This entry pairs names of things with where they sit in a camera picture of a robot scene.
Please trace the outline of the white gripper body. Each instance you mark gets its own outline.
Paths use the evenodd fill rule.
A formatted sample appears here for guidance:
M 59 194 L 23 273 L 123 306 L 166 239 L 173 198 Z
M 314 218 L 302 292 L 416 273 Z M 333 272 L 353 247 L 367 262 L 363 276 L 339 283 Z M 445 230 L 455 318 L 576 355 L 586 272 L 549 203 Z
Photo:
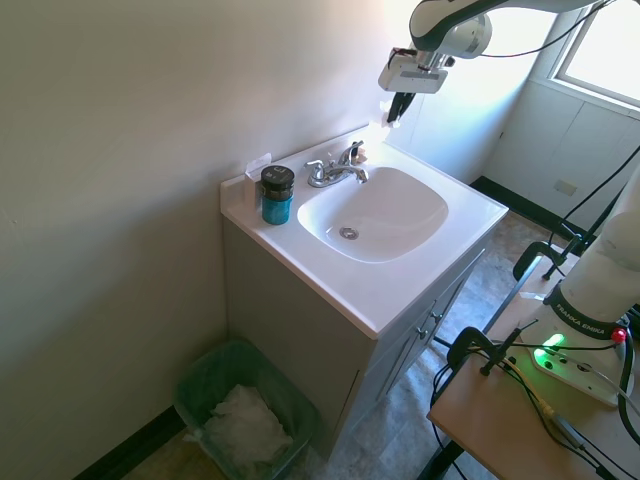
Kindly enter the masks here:
M 424 70 L 413 60 L 394 60 L 390 67 L 384 67 L 378 85 L 385 91 L 394 93 L 435 94 L 448 76 L 445 69 Z

